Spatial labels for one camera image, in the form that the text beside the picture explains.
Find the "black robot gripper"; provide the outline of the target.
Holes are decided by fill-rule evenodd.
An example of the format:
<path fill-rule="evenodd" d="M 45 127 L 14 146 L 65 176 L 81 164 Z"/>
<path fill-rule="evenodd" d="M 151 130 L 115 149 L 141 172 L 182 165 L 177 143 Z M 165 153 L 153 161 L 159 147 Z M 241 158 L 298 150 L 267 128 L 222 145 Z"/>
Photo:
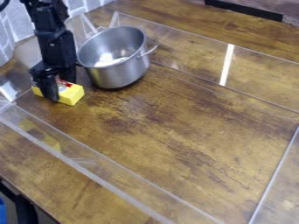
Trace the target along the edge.
<path fill-rule="evenodd" d="M 77 49 L 74 34 L 67 29 L 69 7 L 62 0 L 21 0 L 34 23 L 34 34 L 39 40 L 42 60 L 50 67 L 65 67 L 59 71 L 63 81 L 77 82 Z M 57 102 L 59 87 L 57 71 L 51 68 L 30 70 L 33 84 L 41 89 L 42 95 Z"/>

